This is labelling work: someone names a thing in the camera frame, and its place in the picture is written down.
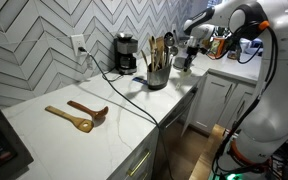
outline wooden spatula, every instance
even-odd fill
[[[81,130],[83,132],[88,133],[94,127],[93,121],[88,120],[88,119],[74,117],[74,116],[69,115],[69,114],[67,114],[67,113],[65,113],[65,112],[63,112],[63,111],[61,111],[61,110],[59,110],[59,109],[57,109],[57,108],[55,108],[53,106],[47,106],[45,108],[45,110],[49,111],[51,113],[54,113],[54,114],[56,114],[58,116],[61,116],[61,117],[65,118],[65,119],[68,119],[69,121],[71,121],[74,124],[74,126],[77,129],[79,129],[79,130]]]

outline stainless steel container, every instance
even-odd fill
[[[152,90],[163,89],[167,85],[171,67],[171,65],[167,65],[163,69],[154,72],[147,72],[148,88]]]

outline wooden floor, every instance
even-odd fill
[[[171,172],[174,180],[189,179],[195,164],[203,152],[207,137],[188,128],[181,137],[183,125],[174,123],[165,132],[165,144],[168,149]],[[153,179],[170,180],[167,164],[164,163]]]

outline marble countertop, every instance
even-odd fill
[[[152,91],[132,81],[134,77],[146,79],[144,61],[138,60],[138,72],[125,75],[113,85],[160,123],[208,68],[256,80],[259,66],[258,57],[240,65],[229,59],[215,61],[199,55],[193,61],[191,76],[184,79],[179,90],[175,89],[179,71],[172,68],[168,85]],[[108,74],[109,79],[117,76]],[[109,112],[104,121],[94,122],[90,133],[84,133],[44,110],[52,105],[73,116],[91,119],[67,105],[69,100],[92,110],[108,106]],[[29,171],[18,179],[106,179],[155,127],[146,114],[114,92],[101,75],[4,109],[3,113],[34,158]]]

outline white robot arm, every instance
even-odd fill
[[[288,0],[230,0],[187,20],[184,32],[203,38],[203,23],[229,27],[236,40],[258,37],[264,44],[254,101],[228,137],[243,122],[241,132],[230,154],[223,155],[226,138],[215,159],[222,174],[253,167],[257,174],[246,173],[244,179],[261,179],[261,167],[288,139]]]

